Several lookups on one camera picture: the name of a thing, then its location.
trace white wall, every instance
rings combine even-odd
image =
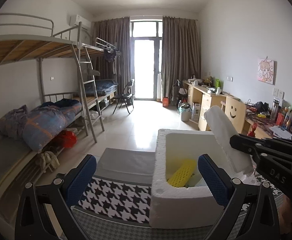
[[[127,16],[170,16],[176,18],[198,19],[198,14],[194,12],[167,8],[152,8],[105,12],[103,14],[95,15],[93,21],[98,22]]]
[[[52,19],[54,33],[70,28],[71,15],[79,14],[92,21],[93,16],[71,0],[7,0],[0,12],[16,12]],[[16,17],[3,16],[0,22],[19,22]],[[30,24],[46,24],[40,20],[25,19]],[[48,30],[30,27],[0,27],[0,34],[38,34],[50,36]],[[77,90],[74,59],[45,59],[43,76],[45,93]],[[0,66],[0,118],[8,111],[26,104],[29,109],[40,104],[38,66],[35,60]]]
[[[273,88],[292,104],[292,6],[287,0],[211,0],[199,15],[201,73],[243,102],[272,105]],[[275,85],[257,81],[257,59],[277,61]],[[233,82],[227,81],[233,76]]]

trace blue pad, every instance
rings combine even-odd
[[[234,192],[228,174],[219,168],[207,154],[199,156],[198,170],[218,205],[226,207]]]
[[[96,166],[95,157],[86,155],[81,163],[65,176],[61,193],[68,207],[78,203],[96,171]]]

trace air conditioner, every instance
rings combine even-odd
[[[86,20],[85,18],[79,16],[79,15],[74,15],[70,17],[70,26],[78,26],[79,22],[82,22],[82,27],[85,30],[89,30],[91,27],[91,22]]]

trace brown curtain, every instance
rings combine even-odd
[[[118,92],[122,92],[131,78],[130,64],[130,19],[129,17],[117,18],[94,23],[93,38],[98,37],[111,44],[115,44],[121,52],[121,59],[117,60]],[[97,57],[94,61],[94,69],[101,73],[100,79],[111,79],[113,65],[104,57]]]
[[[200,78],[199,39],[195,20],[163,17],[162,31],[161,90],[170,98],[177,79]]]

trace tile floor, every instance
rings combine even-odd
[[[67,173],[76,167],[86,154],[101,157],[104,150],[109,148],[155,151],[158,129],[198,130],[196,123],[180,121],[176,107],[164,108],[155,101],[134,101],[134,111],[128,114],[125,105],[116,109],[115,105],[103,111],[105,132],[100,122],[94,125],[97,143],[91,133],[86,137],[85,132],[78,136],[77,144],[64,150],[58,157],[60,167],[51,173],[47,171],[38,185],[52,182],[57,173]]]

